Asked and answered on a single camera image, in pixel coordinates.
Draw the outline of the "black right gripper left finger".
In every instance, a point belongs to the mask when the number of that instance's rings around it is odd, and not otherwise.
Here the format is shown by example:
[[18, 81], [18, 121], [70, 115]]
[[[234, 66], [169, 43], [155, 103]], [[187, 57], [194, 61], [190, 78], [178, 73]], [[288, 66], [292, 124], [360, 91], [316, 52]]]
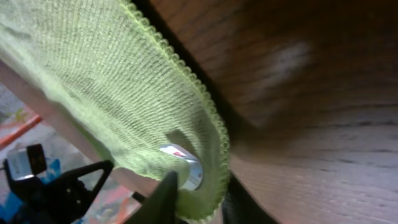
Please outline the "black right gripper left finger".
[[176, 203], [178, 199], [178, 174], [169, 172], [153, 193], [145, 197], [138, 192], [132, 198], [140, 203], [124, 224], [176, 224]]

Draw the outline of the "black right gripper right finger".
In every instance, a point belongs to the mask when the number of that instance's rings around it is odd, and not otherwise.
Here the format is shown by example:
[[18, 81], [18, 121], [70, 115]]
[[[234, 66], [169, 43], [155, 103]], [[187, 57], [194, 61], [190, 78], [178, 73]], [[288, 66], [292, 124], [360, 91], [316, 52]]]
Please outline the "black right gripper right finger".
[[224, 224], [279, 224], [259, 206], [233, 173], [221, 212]]

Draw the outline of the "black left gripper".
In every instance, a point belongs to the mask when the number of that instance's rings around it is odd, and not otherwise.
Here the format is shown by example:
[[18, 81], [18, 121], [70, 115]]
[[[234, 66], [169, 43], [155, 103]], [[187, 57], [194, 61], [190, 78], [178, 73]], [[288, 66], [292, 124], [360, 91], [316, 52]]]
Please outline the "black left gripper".
[[3, 223], [73, 223], [91, 207], [114, 164], [107, 160], [64, 172], [44, 184], [38, 177], [8, 178], [11, 192], [22, 200], [17, 212]]

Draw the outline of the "green microfiber cloth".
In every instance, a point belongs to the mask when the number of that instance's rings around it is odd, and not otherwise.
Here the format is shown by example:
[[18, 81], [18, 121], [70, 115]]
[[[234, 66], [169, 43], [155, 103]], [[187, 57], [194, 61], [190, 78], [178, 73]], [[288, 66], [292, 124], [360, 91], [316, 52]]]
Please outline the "green microfiber cloth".
[[1, 60], [62, 105], [116, 167], [186, 178], [186, 163], [160, 148], [197, 156], [203, 182], [179, 191], [177, 215], [213, 218], [229, 179], [228, 131], [206, 86], [135, 4], [2, 1]]

